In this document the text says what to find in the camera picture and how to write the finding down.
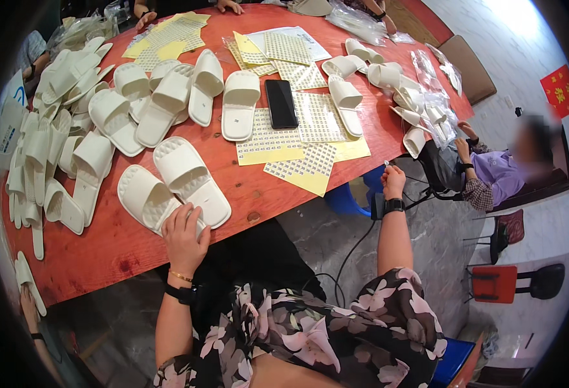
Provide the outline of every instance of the plaid sleeve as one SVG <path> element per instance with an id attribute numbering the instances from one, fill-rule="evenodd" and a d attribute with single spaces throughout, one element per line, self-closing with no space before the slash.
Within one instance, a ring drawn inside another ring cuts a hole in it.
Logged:
<path id="1" fill-rule="evenodd" d="M 476 210 L 486 211 L 493 209 L 493 190 L 490 184 L 480 179 L 468 179 L 463 198 Z"/>

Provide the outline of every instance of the blue plastic stool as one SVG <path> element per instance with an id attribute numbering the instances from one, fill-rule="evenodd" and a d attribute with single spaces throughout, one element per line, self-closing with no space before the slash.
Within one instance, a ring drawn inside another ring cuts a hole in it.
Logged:
<path id="1" fill-rule="evenodd" d="M 369 204 L 371 203 L 371 198 L 376 192 L 382 192 L 384 190 L 380 180 L 381 175 L 384 173 L 384 169 L 385 166 L 381 165 L 362 175 L 364 184 L 369 188 L 366 192 L 366 199 Z M 337 214 L 361 214 L 366 217 L 371 216 L 371 212 L 366 208 L 360 207 L 351 195 L 349 182 L 326 192 L 324 199 L 327 202 L 327 205 Z"/>
<path id="2" fill-rule="evenodd" d="M 446 388 L 457 376 L 470 353 L 472 353 L 474 346 L 476 346 L 474 342 L 446 339 L 448 340 L 446 352 L 442 356 L 442 360 L 437 363 L 429 388 Z"/>

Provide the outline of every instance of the purple shirt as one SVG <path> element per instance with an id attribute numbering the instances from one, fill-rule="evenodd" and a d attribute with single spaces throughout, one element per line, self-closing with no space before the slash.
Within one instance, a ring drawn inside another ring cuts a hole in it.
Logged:
<path id="1" fill-rule="evenodd" d="M 476 176 L 482 182 L 491 184 L 494 207 L 517 194 L 525 184 L 522 173 L 517 170 L 517 163 L 510 156 L 509 151 L 470 155 Z"/>

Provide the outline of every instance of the red banner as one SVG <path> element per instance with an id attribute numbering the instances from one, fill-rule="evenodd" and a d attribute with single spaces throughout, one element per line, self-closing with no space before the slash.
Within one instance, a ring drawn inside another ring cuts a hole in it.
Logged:
<path id="1" fill-rule="evenodd" d="M 556 108 L 560 118 L 569 115 L 569 71 L 564 65 L 541 80 L 547 100 Z"/>

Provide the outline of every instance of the clear plastic bag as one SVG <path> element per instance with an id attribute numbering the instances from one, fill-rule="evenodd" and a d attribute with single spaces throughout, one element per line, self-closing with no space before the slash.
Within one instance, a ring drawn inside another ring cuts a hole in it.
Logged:
<path id="1" fill-rule="evenodd" d="M 377 22 L 366 12 L 348 7 L 340 0 L 330 0 L 330 4 L 334 9 L 325 17 L 327 21 L 367 43 L 385 46 L 384 36 L 387 32 L 383 23 Z"/>

